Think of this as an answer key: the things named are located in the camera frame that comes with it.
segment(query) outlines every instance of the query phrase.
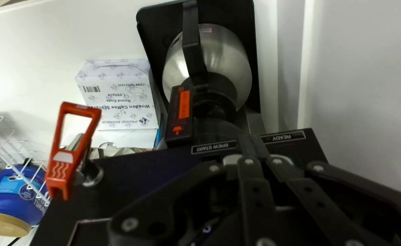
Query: cardboard box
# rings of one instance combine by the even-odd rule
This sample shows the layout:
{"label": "cardboard box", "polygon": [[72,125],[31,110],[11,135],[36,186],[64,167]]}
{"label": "cardboard box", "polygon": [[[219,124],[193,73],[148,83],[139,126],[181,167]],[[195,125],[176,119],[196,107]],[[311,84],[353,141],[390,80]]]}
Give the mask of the cardboard box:
{"label": "cardboard box", "polygon": [[87,61],[76,83],[87,106],[102,110],[98,130],[158,129],[148,63]]}

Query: blue object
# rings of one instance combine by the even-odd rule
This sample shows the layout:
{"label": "blue object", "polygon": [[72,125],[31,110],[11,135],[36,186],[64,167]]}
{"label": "blue object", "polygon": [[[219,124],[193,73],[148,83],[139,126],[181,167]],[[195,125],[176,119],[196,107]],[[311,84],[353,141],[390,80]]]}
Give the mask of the blue object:
{"label": "blue object", "polygon": [[[21,174],[30,181],[36,173],[38,167],[28,166]],[[39,189],[43,185],[45,173],[38,171],[32,181],[32,186]],[[0,214],[23,221],[30,226],[36,226],[46,212],[43,200],[36,199],[36,193],[27,188],[24,181],[16,177],[12,170],[0,173]]]}

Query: red handle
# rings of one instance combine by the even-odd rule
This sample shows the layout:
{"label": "red handle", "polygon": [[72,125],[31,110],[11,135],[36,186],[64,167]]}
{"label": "red handle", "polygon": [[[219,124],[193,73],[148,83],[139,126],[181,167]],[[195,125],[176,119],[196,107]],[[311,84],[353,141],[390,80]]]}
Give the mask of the red handle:
{"label": "red handle", "polygon": [[[64,118],[68,114],[91,118],[91,122],[75,151],[60,150]],[[65,102],[61,104],[46,171],[46,186],[51,199],[56,197],[58,191],[62,193],[62,199],[65,201],[69,199],[69,189],[75,178],[75,171],[80,165],[83,155],[91,145],[91,137],[99,124],[99,119],[101,110],[98,109],[90,109]]]}

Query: orange plastic part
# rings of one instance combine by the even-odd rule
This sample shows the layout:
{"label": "orange plastic part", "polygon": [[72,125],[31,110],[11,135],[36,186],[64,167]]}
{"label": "orange plastic part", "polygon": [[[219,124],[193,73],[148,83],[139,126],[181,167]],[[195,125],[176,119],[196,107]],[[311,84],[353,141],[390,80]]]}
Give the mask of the orange plastic part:
{"label": "orange plastic part", "polygon": [[[64,117],[68,114],[91,118],[88,129],[80,139],[75,151],[60,150]],[[65,102],[61,104],[45,178],[47,192],[51,199],[56,197],[57,192],[62,193],[62,199],[65,201],[69,199],[76,169],[80,165],[83,155],[91,145],[91,137],[99,124],[99,119],[101,110],[98,109],[90,109]]]}

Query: screw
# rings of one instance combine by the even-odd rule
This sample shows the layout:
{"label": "screw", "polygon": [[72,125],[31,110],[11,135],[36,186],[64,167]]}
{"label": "screw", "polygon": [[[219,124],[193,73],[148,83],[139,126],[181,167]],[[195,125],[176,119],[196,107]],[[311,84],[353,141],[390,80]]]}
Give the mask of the screw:
{"label": "screw", "polygon": [[277,246],[270,238],[260,238],[256,241],[255,246]]}
{"label": "screw", "polygon": [[316,171],[316,173],[323,173],[324,171],[324,169],[322,166],[313,166],[312,170]]}
{"label": "screw", "polygon": [[281,159],[272,159],[272,165],[282,165],[282,160]]}
{"label": "screw", "polygon": [[125,233],[133,232],[137,227],[137,219],[129,218],[121,223],[121,229]]}
{"label": "screw", "polygon": [[247,166],[251,166],[251,165],[253,165],[253,160],[252,160],[252,159],[245,159],[244,163],[245,163]]}
{"label": "screw", "polygon": [[361,244],[360,241],[356,241],[356,240],[349,240],[349,241],[346,241],[345,246],[364,246],[364,244]]}
{"label": "screw", "polygon": [[219,169],[217,166],[210,166],[211,173],[217,173]]}

